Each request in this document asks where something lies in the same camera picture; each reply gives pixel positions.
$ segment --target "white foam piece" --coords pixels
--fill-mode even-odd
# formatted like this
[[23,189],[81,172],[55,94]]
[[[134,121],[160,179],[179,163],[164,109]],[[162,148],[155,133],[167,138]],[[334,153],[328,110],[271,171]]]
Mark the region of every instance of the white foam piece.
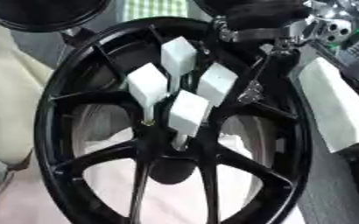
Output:
[[129,90],[144,109],[144,119],[153,120],[153,107],[167,94],[167,78],[148,63],[128,75]]
[[195,137],[207,107],[206,99],[181,90],[170,109],[169,127],[181,135]]
[[196,54],[196,49],[184,37],[178,37],[162,45],[161,63],[171,75],[171,93],[180,89],[181,76],[194,70]]
[[331,152],[359,143],[359,95],[323,58],[307,65],[299,81]]
[[215,107],[219,107],[236,83],[237,78],[235,73],[215,62],[201,76],[197,95],[206,98]]

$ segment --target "wheel spoke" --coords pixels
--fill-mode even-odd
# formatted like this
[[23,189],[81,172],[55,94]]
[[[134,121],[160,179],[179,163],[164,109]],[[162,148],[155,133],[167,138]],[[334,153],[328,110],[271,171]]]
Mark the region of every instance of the wheel spoke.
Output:
[[86,91],[74,94],[52,97],[51,101],[58,107],[74,109],[83,104],[114,104],[122,105],[127,102],[136,103],[128,92],[116,91],[111,93]]
[[291,184],[290,180],[273,171],[271,168],[261,165],[258,162],[224,146],[220,146],[219,154],[220,164],[228,165],[235,167],[236,169],[249,172],[262,179],[266,185],[272,184],[274,186],[284,186]]
[[136,155],[136,140],[130,140],[66,161],[57,165],[55,171],[70,172],[76,176],[90,166],[109,162],[111,160],[134,158]]
[[137,161],[133,194],[130,203],[130,224],[140,223],[140,211],[150,170],[150,163]]
[[114,78],[117,82],[121,83],[123,80],[125,80],[125,75],[121,72],[121,69],[119,66],[113,61],[112,58],[103,50],[101,45],[94,45],[94,51],[100,55],[100,57],[103,59],[103,62],[108,67]]
[[207,205],[208,205],[207,224],[221,223],[220,209],[219,209],[216,155],[201,155],[199,168],[201,171],[201,177],[204,183],[204,190],[207,198]]

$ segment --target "gray floor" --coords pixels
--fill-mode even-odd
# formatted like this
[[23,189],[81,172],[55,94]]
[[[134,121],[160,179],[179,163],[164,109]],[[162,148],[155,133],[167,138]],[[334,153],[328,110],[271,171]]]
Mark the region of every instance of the gray floor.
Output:
[[[121,3],[121,1],[112,1],[101,16],[86,26],[98,32],[114,25],[118,21],[115,8],[121,8]],[[193,7],[191,12],[199,13]],[[50,67],[57,66],[63,49],[57,33],[13,32],[12,35],[23,51]],[[305,57],[303,61],[308,61],[313,55],[306,53]],[[329,154],[326,144],[315,128],[314,121],[312,125],[313,166],[299,207],[309,224],[359,224],[359,194],[353,184],[348,164],[341,157]]]

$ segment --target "machine part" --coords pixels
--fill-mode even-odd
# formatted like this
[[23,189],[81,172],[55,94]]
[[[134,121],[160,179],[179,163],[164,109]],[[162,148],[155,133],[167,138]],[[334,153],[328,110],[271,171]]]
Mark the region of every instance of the machine part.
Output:
[[57,32],[99,15],[109,0],[1,0],[0,25],[22,32]]
[[[143,112],[129,93],[116,88],[102,91],[91,86],[96,78],[94,67],[105,66],[101,51],[94,46],[99,43],[106,56],[115,59],[124,71],[132,71],[146,61],[159,60],[154,44],[154,34],[148,29],[155,25],[165,39],[184,36],[193,43],[202,38],[208,24],[192,19],[158,17],[120,24],[97,34],[83,47],[75,50],[56,70],[39,102],[35,123],[35,144],[39,166],[49,193],[60,210],[74,224],[79,223],[138,223],[141,201],[148,176],[154,176],[153,165],[160,159],[170,159],[182,165],[197,165],[205,186],[208,204],[208,224],[212,223],[279,223],[295,206],[305,188],[311,161],[311,136],[306,112],[292,83],[285,78],[279,86],[279,95],[265,98],[265,103],[240,105],[227,101],[216,108],[206,126],[191,140],[186,151],[171,147],[174,138],[165,125],[167,110],[173,98],[157,105],[157,120],[149,127],[140,125]],[[219,61],[237,74],[245,69],[226,65],[233,63],[228,52],[220,51]],[[292,67],[274,68],[278,74]],[[123,108],[130,118],[134,138],[128,142],[110,146],[92,154],[76,157],[73,153],[73,111],[81,105],[105,104]],[[275,140],[283,141],[284,149],[273,159],[269,168],[221,146],[217,138],[224,122],[232,116],[259,116],[270,120],[279,130]],[[89,166],[119,158],[132,158],[136,162],[136,175],[129,217],[111,210],[88,187],[82,173]],[[228,165],[250,172],[263,181],[256,196],[238,213],[219,220],[216,166]],[[184,176],[184,168],[166,170],[166,175]]]
[[340,44],[346,41],[354,27],[353,24],[346,19],[315,19],[317,26],[314,29],[313,38],[321,41],[324,45]]
[[263,98],[263,87],[257,80],[252,80],[246,87],[245,91],[243,91],[243,93],[238,97],[238,101],[243,104],[249,104],[252,102],[258,102]]
[[256,28],[242,31],[231,31],[225,17],[219,16],[214,21],[214,28],[225,42],[245,42],[258,40],[291,39],[300,36],[305,29],[304,21],[295,22],[284,27]]

